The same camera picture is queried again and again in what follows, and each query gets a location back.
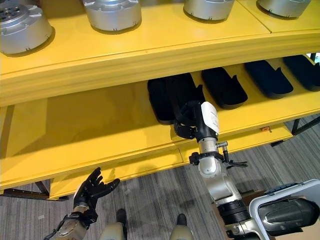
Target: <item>black metal frame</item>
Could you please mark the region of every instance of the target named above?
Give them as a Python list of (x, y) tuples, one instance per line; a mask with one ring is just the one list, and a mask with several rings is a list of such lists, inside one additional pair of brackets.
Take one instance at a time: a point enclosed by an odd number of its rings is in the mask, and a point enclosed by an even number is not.
[[(315, 61), (316, 60), (316, 52), (314, 53), (311, 53), (311, 56), (310, 56), (310, 59), (312, 61)], [(309, 128), (312, 128), (314, 125), (317, 125), (318, 123), (320, 123), (320, 116), (317, 117), (316, 119), (313, 119), (311, 122), (308, 122), (306, 123), (305, 125), (301, 126), (298, 128), (299, 126), (299, 122), (300, 122), (300, 118), (294, 120), (294, 123), (293, 123), (293, 127), (292, 127), (292, 130), (291, 130), (291, 134), (293, 136), (296, 136), (300, 133), (303, 133), (305, 130), (308, 130)], [(274, 146), (277, 146), (281, 143), (283, 143), (284, 141), (283, 140), (280, 140), (280, 141), (275, 141), (273, 143), (271, 143), (271, 147), (274, 147)]]
[(11, 198), (21, 198), (21, 199), (36, 199), (36, 200), (47, 200), (47, 201), (66, 201), (68, 196), (59, 197), (57, 200), (49, 199), (50, 193), (42, 181), (35, 182), (36, 186), (39, 188), (40, 192), (19, 190), (14, 188), (8, 188), (3, 190), (3, 194), (0, 196), (11, 197)]

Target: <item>robotic arm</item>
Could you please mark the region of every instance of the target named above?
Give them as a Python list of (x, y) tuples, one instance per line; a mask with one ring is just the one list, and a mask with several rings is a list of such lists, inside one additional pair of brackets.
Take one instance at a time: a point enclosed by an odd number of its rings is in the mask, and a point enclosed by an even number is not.
[[(247, 167), (247, 162), (229, 160), (228, 143), (217, 143), (219, 124), (217, 111), (211, 103), (194, 101), (187, 103), (187, 106), (192, 112), (195, 126), (175, 121), (174, 129), (180, 137), (196, 138), (200, 152), (194, 152), (189, 160), (191, 164), (198, 166), (199, 173), (224, 221), (227, 235), (234, 239), (264, 239), (227, 173), (227, 169), (231, 167)], [(219, 153), (218, 148), (223, 149), (223, 155)]]
[(58, 227), (43, 240), (82, 240), (90, 225), (98, 219), (96, 205), (99, 198), (111, 193), (120, 183), (116, 178), (108, 184), (103, 179), (101, 169), (98, 167), (81, 184), (73, 198), (73, 212), (64, 216)]

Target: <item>silver metal joint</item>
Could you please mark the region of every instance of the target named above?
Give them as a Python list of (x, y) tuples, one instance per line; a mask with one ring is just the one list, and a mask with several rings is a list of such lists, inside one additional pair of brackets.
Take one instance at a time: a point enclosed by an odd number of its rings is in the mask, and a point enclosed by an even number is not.
[(217, 140), (214, 137), (205, 137), (199, 141), (200, 153), (217, 152)]
[(0, 9), (0, 51), (22, 53), (44, 43), (52, 27), (41, 8), (36, 5), (10, 5)]
[(120, 31), (141, 22), (137, 0), (83, 0), (90, 24), (104, 31)]
[(297, 18), (305, 11), (311, 0), (258, 0), (258, 4), (270, 13)]
[(237, 222), (230, 225), (225, 225), (224, 228), (227, 232), (231, 232), (234, 236), (243, 236), (246, 234), (255, 233), (260, 240), (267, 240), (263, 236), (254, 218), (250, 218), (248, 220)]
[(223, 20), (229, 16), (235, 0), (186, 0), (183, 9), (204, 20)]

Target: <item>black plastic tray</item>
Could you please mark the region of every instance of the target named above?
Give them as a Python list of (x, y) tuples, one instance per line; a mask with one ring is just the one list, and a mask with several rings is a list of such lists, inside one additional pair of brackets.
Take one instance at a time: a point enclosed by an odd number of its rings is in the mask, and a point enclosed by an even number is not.
[(244, 66), (261, 92), (271, 99), (280, 99), (294, 89), (281, 68), (274, 70), (266, 60), (247, 62)]
[(194, 113), (187, 104), (205, 101), (202, 85), (196, 87), (190, 73), (149, 80), (148, 91), (154, 114), (164, 125), (173, 124), (174, 120), (194, 125)]
[(167, 76), (165, 80), (175, 119), (181, 124), (194, 126), (194, 112), (187, 105), (205, 101), (202, 85), (196, 87), (190, 73)]
[(156, 119), (163, 125), (174, 123), (175, 114), (167, 94), (166, 80), (163, 78), (148, 81), (149, 100)]
[(320, 64), (313, 65), (305, 56), (286, 56), (284, 63), (296, 79), (309, 91), (320, 90)]
[(216, 103), (223, 109), (235, 109), (248, 100), (237, 76), (230, 77), (223, 67), (202, 71), (202, 79)]

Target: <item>shelf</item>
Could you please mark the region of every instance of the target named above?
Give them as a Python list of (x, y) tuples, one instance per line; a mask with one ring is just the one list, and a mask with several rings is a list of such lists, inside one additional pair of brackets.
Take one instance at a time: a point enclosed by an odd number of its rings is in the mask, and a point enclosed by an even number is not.
[[(320, 112), (320, 91), (305, 90), (283, 64), (294, 87), (282, 99), (262, 95), (243, 64), (226, 66), (248, 95), (241, 107), (217, 108), (220, 138)], [(203, 84), (200, 72), (193, 72)], [(215, 105), (208, 90), (206, 99)], [(172, 126), (160, 125), (149, 102), (147, 81), (100, 88), (2, 108), (0, 190), (65, 176), (101, 164), (174, 150), (193, 140), (182, 139)]]
[(252, 13), (270, 32), (290, 32), (316, 30), (320, 28), (320, 1), (311, 1), (303, 14), (295, 19), (270, 14), (263, 8), (257, 7), (257, 1), (238, 0), (250, 13)]
[(320, 27), (270, 34), (238, 1), (212, 24), (187, 16), (182, 0), (141, 4), (140, 26), (105, 34), (92, 29), (79, 0), (43, 0), (55, 36), (31, 54), (0, 55), (0, 106), (320, 50)]
[[(101, 165), (100, 167), (103, 181), (108, 183), (115, 178), (120, 178), (121, 181), (124, 181), (185, 164), (179, 149), (174, 149), (123, 163)], [(50, 184), (50, 199), (75, 193), (78, 186), (86, 180), (94, 169), (90, 168), (85, 171), (53, 178)]]
[[(203, 88), (205, 99), (213, 103), (218, 111), (222, 137), (320, 112), (320, 91), (305, 90), (284, 64), (282, 58), (267, 61), (274, 69), (281, 67), (293, 86), (293, 91), (284, 98), (270, 99), (264, 96), (246, 71), (244, 64), (224, 67), (231, 77), (237, 75), (238, 81), (248, 96), (248, 100), (242, 106), (233, 110), (221, 109), (215, 104), (207, 88)], [(192, 77), (196, 85), (204, 84), (200, 71), (193, 72)]]
[[(290, 131), (284, 124), (278, 124), (271, 128), (272, 132), (262, 132), (260, 129), (238, 134), (232, 137), (222, 138), (221, 141), (228, 141), (230, 153), (241, 151), (248, 148), (257, 147), (267, 143), (280, 140), (287, 140), (292, 137)], [(183, 166), (189, 164), (189, 156), (193, 152), (198, 152), (198, 144), (194, 140), (192, 144), (180, 147), (169, 152), (157, 155), (138, 158), (119, 164), (105, 165), (101, 167), (101, 174), (104, 182), (108, 183), (115, 178), (122, 181), (131, 178), (152, 174), (155, 172)], [(94, 168), (77, 172), (67, 176), (58, 176), (51, 180), (50, 198), (73, 194), (77, 187), (88, 177)]]

